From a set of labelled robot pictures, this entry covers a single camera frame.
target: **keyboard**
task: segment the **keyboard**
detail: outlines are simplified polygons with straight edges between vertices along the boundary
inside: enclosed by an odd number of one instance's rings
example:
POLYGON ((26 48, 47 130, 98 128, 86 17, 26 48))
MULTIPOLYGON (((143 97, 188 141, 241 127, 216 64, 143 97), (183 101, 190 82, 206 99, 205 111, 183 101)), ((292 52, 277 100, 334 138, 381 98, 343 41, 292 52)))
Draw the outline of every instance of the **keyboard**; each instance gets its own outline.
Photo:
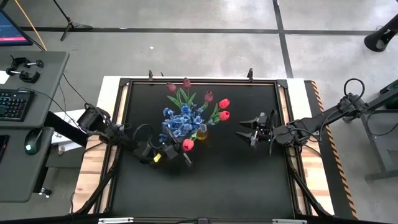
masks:
POLYGON ((24 121, 34 95, 33 91, 0 89, 0 121, 24 121))

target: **black mat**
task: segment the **black mat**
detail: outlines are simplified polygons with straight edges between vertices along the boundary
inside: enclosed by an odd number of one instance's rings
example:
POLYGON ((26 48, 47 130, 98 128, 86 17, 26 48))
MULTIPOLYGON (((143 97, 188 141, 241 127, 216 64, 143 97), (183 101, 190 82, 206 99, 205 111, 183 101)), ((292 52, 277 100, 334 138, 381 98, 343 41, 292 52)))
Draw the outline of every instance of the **black mat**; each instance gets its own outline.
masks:
MULTIPOLYGON (((212 217, 212 218, 292 218, 284 153, 275 147, 267 156, 268 143, 258 149, 237 138, 235 131, 249 131, 239 121, 252 119, 261 111, 278 109, 275 87, 243 85, 195 85, 195 103, 202 105, 207 90, 214 102, 229 98, 231 117, 210 126, 206 141, 195 141, 190 152, 194 165, 185 164, 153 169, 121 154, 114 188, 112 215, 134 217, 212 217)), ((149 123, 160 133, 165 107, 177 110, 166 97, 165 85, 133 84, 126 122, 149 123)), ((208 117, 214 103, 207 109, 208 117)))

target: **computer mouse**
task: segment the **computer mouse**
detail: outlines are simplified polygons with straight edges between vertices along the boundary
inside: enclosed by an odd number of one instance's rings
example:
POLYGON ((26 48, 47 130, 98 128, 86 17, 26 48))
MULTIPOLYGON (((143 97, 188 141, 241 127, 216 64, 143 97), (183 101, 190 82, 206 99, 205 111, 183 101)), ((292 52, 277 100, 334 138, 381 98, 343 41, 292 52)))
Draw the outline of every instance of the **computer mouse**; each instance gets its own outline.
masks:
POLYGON ((24 146, 26 154, 32 156, 40 150, 42 133, 43 130, 41 128, 32 129, 27 133, 24 146))

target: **yellow label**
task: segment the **yellow label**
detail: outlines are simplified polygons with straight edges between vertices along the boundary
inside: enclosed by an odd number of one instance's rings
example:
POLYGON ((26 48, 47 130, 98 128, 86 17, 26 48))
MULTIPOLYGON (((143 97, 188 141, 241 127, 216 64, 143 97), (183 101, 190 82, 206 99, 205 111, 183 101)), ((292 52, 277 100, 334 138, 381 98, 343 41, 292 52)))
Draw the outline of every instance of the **yellow label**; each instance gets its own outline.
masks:
POLYGON ((158 162, 159 159, 162 157, 162 155, 160 155, 160 153, 158 153, 155 157, 154 157, 154 161, 158 162))

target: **monitor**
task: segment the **monitor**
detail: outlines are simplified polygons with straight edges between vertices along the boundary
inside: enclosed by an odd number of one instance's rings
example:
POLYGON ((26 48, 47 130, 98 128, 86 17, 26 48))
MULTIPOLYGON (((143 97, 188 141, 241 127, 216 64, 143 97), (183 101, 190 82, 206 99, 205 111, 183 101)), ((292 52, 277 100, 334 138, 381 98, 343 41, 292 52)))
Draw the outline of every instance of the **monitor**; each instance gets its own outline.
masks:
POLYGON ((0 47, 32 45, 28 36, 0 9, 0 47))

